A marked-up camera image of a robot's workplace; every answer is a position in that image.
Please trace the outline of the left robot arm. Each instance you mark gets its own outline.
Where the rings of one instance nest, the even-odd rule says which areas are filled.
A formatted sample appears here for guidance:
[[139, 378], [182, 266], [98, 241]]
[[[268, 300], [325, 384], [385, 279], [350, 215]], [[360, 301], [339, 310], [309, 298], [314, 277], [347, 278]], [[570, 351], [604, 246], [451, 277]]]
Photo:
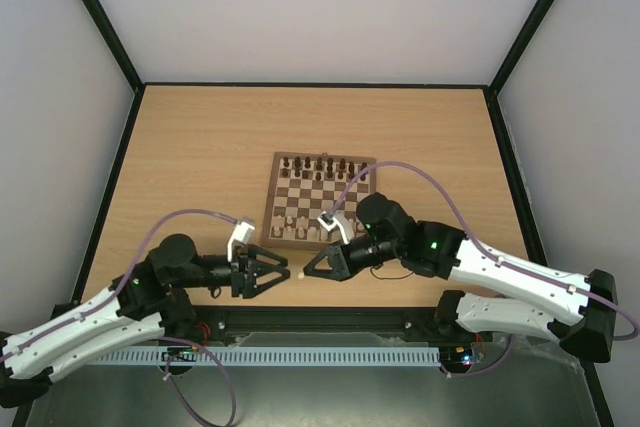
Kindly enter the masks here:
[[18, 407], [44, 395], [81, 366], [121, 348], [164, 336], [184, 338], [197, 323], [190, 288], [211, 295], [227, 287], [251, 299], [288, 280], [286, 258], [249, 244], [231, 254], [201, 255], [173, 234], [89, 301], [19, 334], [1, 336], [1, 405]]

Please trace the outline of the wooden chess board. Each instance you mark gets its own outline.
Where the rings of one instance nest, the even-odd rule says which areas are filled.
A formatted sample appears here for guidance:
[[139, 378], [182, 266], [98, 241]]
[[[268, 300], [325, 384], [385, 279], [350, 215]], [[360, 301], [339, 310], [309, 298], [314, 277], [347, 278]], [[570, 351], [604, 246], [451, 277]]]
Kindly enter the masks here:
[[[301, 167], [294, 168], [294, 159], [300, 157]], [[305, 158], [310, 157], [311, 167], [304, 167]], [[318, 157], [323, 159], [323, 169], [316, 170], [316, 160]], [[331, 157], [334, 160], [333, 172], [334, 177], [328, 179], [327, 159]], [[290, 166], [283, 167], [283, 158], [288, 158]], [[346, 160], [346, 168], [344, 170], [344, 179], [338, 179], [340, 159]], [[354, 162], [355, 171], [349, 171], [349, 163]], [[327, 233], [319, 224], [317, 218], [322, 211], [329, 210], [340, 198], [347, 188], [347, 184], [361, 171], [361, 164], [366, 162], [369, 165], [376, 162], [371, 157], [350, 156], [350, 155], [332, 155], [327, 153], [304, 153], [304, 152], [276, 152], [273, 156], [269, 187], [267, 191], [267, 199], [265, 212], [262, 222], [261, 245], [264, 247], [278, 247], [293, 250], [309, 250], [317, 251], [329, 245], [332, 242], [340, 240], [340, 234], [337, 230]], [[289, 171], [289, 177], [282, 177], [282, 170]], [[299, 169], [301, 175], [299, 178], [294, 177], [294, 170]], [[309, 172], [309, 178], [303, 179], [304, 171]], [[321, 172], [322, 180], [316, 181], [315, 175]], [[274, 217], [282, 216], [282, 225], [277, 226], [274, 223]], [[293, 224], [287, 225], [287, 216], [293, 217]], [[298, 226], [298, 218], [305, 217], [307, 224]], [[285, 231], [288, 226], [294, 230], [294, 238], [286, 239]], [[281, 236], [275, 238], [272, 233], [275, 227], [281, 229]], [[305, 238], [298, 237], [298, 229], [306, 230]], [[316, 239], [309, 238], [309, 229], [316, 228], [318, 235]]]

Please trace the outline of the black aluminium frame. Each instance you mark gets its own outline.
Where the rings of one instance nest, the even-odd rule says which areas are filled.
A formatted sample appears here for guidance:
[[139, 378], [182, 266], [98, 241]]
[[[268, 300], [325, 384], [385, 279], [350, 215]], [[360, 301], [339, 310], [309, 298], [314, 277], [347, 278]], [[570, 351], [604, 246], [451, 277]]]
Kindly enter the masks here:
[[[149, 84], [141, 80], [136, 72], [100, 0], [81, 1], [132, 87], [134, 98], [71, 296], [73, 303], [79, 301], [80, 295], [87, 285], [91, 264], [104, 229], [107, 213], [134, 131], [143, 95], [150, 87]], [[536, 0], [496, 76], [490, 84], [483, 85], [480, 88], [484, 96], [484, 102], [493, 128], [527, 254], [538, 261], [545, 261], [546, 254], [533, 217], [531, 202], [525, 192], [524, 176], [516, 164], [515, 147], [507, 132], [507, 125], [500, 109], [498, 95], [506, 85], [516, 64], [524, 54], [554, 2], [555, 0]], [[276, 331], [278, 328], [290, 327], [292, 332], [298, 334], [309, 334], [311, 332], [330, 334], [338, 332], [354, 333], [356, 331], [379, 333], [383, 326], [399, 319], [406, 310], [403, 307], [228, 307], [222, 311], [230, 314], [234, 324], [243, 324], [247, 327], [262, 326], [268, 328], [271, 332]]]

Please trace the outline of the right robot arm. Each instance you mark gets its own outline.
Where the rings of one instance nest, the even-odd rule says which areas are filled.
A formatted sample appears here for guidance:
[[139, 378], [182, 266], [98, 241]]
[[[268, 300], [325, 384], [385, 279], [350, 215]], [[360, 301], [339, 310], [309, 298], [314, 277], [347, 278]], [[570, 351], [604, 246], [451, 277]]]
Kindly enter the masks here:
[[356, 208], [365, 232], [338, 240], [304, 267], [309, 277], [345, 281], [366, 268], [397, 260], [418, 276], [479, 285], [488, 298], [460, 290], [442, 294], [434, 315], [438, 331], [455, 339], [464, 332], [503, 332], [545, 339], [586, 361], [611, 359], [616, 314], [614, 277], [551, 269], [474, 241], [461, 229], [416, 221], [382, 194]]

